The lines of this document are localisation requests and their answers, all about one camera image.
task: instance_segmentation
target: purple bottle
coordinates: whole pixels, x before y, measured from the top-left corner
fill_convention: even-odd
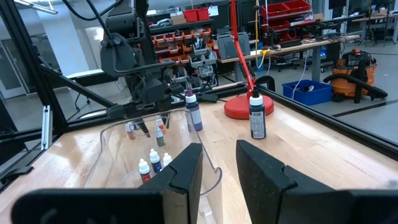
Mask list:
[[[197,102],[197,96],[192,93],[192,89],[190,86],[187,87],[187,92],[185,93],[185,101],[187,102],[187,109],[191,111],[193,127],[197,131],[202,130],[203,125],[201,123],[199,103]]]

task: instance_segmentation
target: blue storage bin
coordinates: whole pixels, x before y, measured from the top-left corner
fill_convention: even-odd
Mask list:
[[[298,82],[291,82],[282,84],[284,89],[284,96],[291,98],[294,86]],[[313,86],[312,91],[305,91],[304,88]],[[324,83],[318,83],[311,80],[301,80],[294,93],[294,100],[311,106],[319,103],[324,103],[331,100],[333,93],[333,86]]]

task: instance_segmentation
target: workbench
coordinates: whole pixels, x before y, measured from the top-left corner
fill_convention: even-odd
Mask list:
[[[341,38],[341,41],[349,41],[349,40],[355,40],[358,39],[358,35],[347,35]],[[273,55],[281,55],[281,54],[288,54],[292,52],[300,52],[304,50],[310,50],[312,49],[312,80],[315,82],[320,81],[320,70],[321,70],[321,46],[322,45],[328,45],[328,44],[335,44],[338,43],[339,40],[323,40],[323,41],[315,41],[315,39],[312,40],[304,40],[302,45],[298,46],[293,46],[293,47],[286,47],[282,48],[280,50],[271,50],[269,54],[266,55],[264,60],[268,56],[273,56]],[[250,52],[250,55],[247,55],[244,57],[245,60],[254,60],[257,58],[262,58],[262,54],[260,50],[257,50],[257,54],[255,50],[252,50]],[[217,59],[218,63],[229,63],[229,62],[234,62],[235,63],[235,80],[237,82],[244,81],[244,77],[242,74],[242,71],[239,67],[239,58],[229,58],[229,59]]]
[[[398,162],[280,103],[275,102],[274,112],[267,115],[267,137],[261,140],[250,137],[248,120],[225,116],[224,104],[200,104],[203,130],[198,132],[212,163],[223,171],[224,223],[250,223],[236,166],[237,139],[335,189],[388,189],[398,181]],[[0,194],[0,223],[10,223],[13,203],[26,192],[82,187],[99,156],[100,131],[106,126],[66,133],[56,140],[33,163],[30,174]]]
[[[398,17],[398,14],[392,14],[392,15],[388,15],[388,18],[390,19],[395,19],[396,17]],[[382,16],[371,16],[371,20],[377,20],[377,19],[387,19],[387,15],[382,15]],[[360,22],[361,24],[361,28],[362,28],[362,33],[361,33],[361,38],[364,38],[366,35],[366,29],[368,29],[368,23],[369,18],[361,18],[361,19],[355,19],[353,20],[353,22]],[[395,19],[394,22],[394,34],[392,35],[392,39],[393,41],[397,41],[398,38],[398,19]]]

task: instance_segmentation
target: clear acrylic bin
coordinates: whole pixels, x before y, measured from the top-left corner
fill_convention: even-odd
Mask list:
[[[165,121],[164,146],[157,145],[155,136],[156,120],[159,118]],[[136,124],[137,127],[142,123],[146,125],[149,135],[140,128],[132,132],[134,139],[131,139],[127,135],[126,124]],[[150,149],[158,152],[163,166],[165,152],[175,159],[190,143],[202,144],[187,110],[173,110],[121,121],[103,129],[100,138],[101,152],[84,184],[85,188],[138,188],[142,185],[138,163],[143,158],[151,167]],[[150,174],[155,176],[152,167]],[[197,223],[223,223],[221,177],[221,169],[214,168],[203,147]]]

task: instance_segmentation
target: red lamp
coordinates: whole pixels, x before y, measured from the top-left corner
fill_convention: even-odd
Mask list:
[[[249,68],[246,65],[244,56],[241,50],[238,39],[238,27],[236,25],[236,6],[235,0],[231,0],[231,20],[232,20],[232,36],[236,52],[238,53],[239,61],[243,65],[243,72],[246,74],[246,81],[248,83],[248,92],[246,96],[238,96],[228,100],[224,105],[224,113],[226,116],[235,119],[249,119],[249,99],[252,96],[255,78],[250,74]],[[262,96],[264,106],[266,107],[266,114],[270,114],[274,110],[274,101],[268,96]]]

